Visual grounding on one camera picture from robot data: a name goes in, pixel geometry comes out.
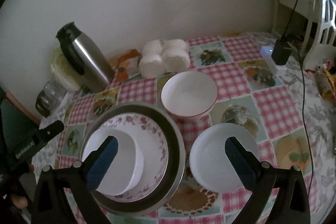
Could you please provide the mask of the white power strip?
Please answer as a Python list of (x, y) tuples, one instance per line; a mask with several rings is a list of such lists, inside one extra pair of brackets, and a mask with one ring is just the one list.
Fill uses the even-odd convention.
[(272, 59), (273, 48), (270, 46), (261, 46), (260, 55), (265, 60), (268, 65), (270, 71), (274, 76), (282, 77), (286, 73), (286, 65), (276, 65), (274, 60)]

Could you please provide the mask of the yellow snack packet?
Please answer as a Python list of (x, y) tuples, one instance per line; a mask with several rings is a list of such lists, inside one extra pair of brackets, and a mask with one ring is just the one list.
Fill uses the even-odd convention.
[(329, 101), (335, 101), (335, 83), (327, 70), (326, 64), (318, 64), (314, 75), (321, 97)]

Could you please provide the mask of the white toilet paper pack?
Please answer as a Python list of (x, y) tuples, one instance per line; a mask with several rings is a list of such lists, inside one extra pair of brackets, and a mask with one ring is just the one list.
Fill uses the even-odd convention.
[(189, 68), (189, 45), (182, 39), (152, 40), (142, 49), (139, 72), (145, 79), (153, 79), (165, 73), (181, 73)]

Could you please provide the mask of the floral rimmed white plate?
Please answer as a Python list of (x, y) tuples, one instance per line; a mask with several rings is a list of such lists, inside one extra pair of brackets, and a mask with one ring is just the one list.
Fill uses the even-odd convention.
[(117, 202), (134, 202), (148, 196), (159, 185), (168, 164), (168, 146), (165, 135), (151, 118), (138, 113), (123, 113), (105, 121), (101, 127), (112, 127), (128, 133), (143, 155), (143, 173), (139, 183), (118, 195), (103, 194)]

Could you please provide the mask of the black power adapter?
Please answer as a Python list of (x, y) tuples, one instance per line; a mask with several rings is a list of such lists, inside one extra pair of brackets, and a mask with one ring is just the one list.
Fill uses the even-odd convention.
[(291, 47), (288, 42), (276, 40), (271, 57), (276, 65), (285, 65), (291, 54)]

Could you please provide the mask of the grey round metal tray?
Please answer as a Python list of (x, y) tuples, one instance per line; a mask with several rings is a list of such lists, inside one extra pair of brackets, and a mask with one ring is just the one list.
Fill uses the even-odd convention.
[(142, 216), (163, 206), (174, 195), (183, 178), (186, 161), (186, 151), (182, 135), (175, 121), (162, 109), (154, 105), (131, 102), (113, 107), (101, 114), (84, 133), (83, 144), (105, 121), (123, 113), (138, 113), (145, 115), (163, 131), (168, 146), (168, 164), (163, 179), (148, 196), (134, 202), (117, 202), (98, 191), (92, 191), (92, 196), (98, 205), (116, 215)]

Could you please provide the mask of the orange patterned packet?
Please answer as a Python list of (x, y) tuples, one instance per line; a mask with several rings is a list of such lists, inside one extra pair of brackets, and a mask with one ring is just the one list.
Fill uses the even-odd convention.
[(116, 63), (116, 81), (124, 82), (139, 75), (139, 62), (141, 58), (141, 53), (136, 49), (129, 50), (122, 54)]

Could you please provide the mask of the stainless steel thermos jug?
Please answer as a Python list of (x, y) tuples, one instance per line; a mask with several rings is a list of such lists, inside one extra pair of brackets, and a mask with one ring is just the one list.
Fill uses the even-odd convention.
[(60, 28), (56, 38), (80, 83), (93, 93), (104, 91), (113, 81), (115, 72), (91, 38), (80, 31), (74, 22)]

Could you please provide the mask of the white plastic basket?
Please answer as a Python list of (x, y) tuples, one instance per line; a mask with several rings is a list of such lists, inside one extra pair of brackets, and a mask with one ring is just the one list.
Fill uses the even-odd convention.
[(314, 42), (307, 53), (303, 68), (315, 70), (325, 59), (335, 59), (335, 0), (318, 0), (318, 21)]

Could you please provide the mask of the plain white bowl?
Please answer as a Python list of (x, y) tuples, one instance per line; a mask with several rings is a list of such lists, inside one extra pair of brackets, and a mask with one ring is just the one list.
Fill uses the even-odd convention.
[(189, 155), (191, 173), (203, 188), (217, 193), (229, 193), (243, 186), (224, 148), (226, 140), (232, 136), (247, 151), (259, 156), (255, 139), (243, 126), (221, 123), (209, 127), (194, 141)]

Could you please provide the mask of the checkered fruit tablecloth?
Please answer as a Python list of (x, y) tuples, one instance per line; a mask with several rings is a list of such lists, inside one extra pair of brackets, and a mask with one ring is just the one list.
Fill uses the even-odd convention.
[[(244, 126), (255, 138), (262, 160), (302, 169), (310, 189), (311, 221), (323, 223), (335, 205), (331, 107), (321, 98), (314, 78), (302, 73), (293, 57), (284, 76), (271, 74), (260, 48), (273, 43), (274, 38), (265, 33), (190, 40), (190, 70), (214, 79), (218, 100), (209, 115), (178, 126), (187, 149), (212, 125), (235, 122)], [(55, 114), (55, 119), (64, 122), (65, 131), (33, 158), (36, 174), (47, 164), (70, 166), (79, 156), (86, 128), (111, 107), (132, 101), (159, 105), (168, 79), (137, 76), (124, 83), (112, 82), (103, 93), (70, 94)]]

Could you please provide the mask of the red rimmed white bowl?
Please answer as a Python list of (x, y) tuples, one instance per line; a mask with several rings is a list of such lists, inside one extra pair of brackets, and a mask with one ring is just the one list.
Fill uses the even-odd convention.
[(187, 71), (178, 73), (164, 84), (161, 103), (173, 118), (195, 121), (210, 113), (217, 95), (217, 85), (210, 76)]

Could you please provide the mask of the small white saucer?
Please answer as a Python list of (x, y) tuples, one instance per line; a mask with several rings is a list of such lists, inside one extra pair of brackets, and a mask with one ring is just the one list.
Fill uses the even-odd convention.
[(89, 137), (81, 160), (84, 161), (93, 150), (98, 149), (108, 136), (117, 139), (118, 152), (96, 190), (102, 194), (118, 196), (139, 183), (143, 173), (143, 155), (139, 145), (128, 133), (112, 127), (101, 127)]

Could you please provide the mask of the glass jar with dark lid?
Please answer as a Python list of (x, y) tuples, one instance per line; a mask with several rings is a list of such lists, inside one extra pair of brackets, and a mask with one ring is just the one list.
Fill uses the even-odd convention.
[(67, 91), (55, 80), (46, 82), (35, 101), (35, 108), (43, 117), (48, 118), (58, 108)]

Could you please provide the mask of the napa cabbage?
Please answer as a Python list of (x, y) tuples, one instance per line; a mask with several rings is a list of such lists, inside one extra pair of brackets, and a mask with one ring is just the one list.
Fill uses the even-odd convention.
[(81, 89), (75, 70), (69, 65), (60, 48), (52, 52), (51, 73), (66, 91), (74, 93)]

